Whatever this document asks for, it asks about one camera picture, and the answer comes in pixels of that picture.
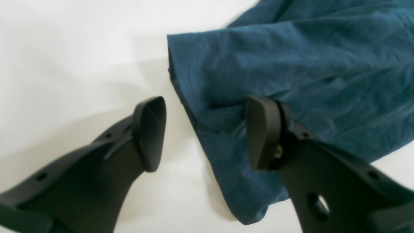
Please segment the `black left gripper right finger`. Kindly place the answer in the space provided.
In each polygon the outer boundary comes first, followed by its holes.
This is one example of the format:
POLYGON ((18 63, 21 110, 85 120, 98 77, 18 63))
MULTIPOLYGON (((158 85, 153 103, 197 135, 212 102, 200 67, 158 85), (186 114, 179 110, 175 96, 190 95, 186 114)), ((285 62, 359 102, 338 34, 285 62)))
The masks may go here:
POLYGON ((286 104, 250 96, 245 119, 252 168, 278 174, 303 233, 413 232, 413 191, 320 141, 286 104))

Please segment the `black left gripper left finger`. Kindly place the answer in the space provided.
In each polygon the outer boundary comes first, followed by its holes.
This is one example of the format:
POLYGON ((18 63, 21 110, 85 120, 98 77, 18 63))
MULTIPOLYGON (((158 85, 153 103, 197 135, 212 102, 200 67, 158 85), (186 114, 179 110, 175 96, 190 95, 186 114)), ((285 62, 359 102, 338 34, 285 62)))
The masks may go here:
POLYGON ((166 122, 163 97, 140 102, 90 144, 1 193, 1 226, 19 233, 112 233, 134 181, 159 167, 166 122))

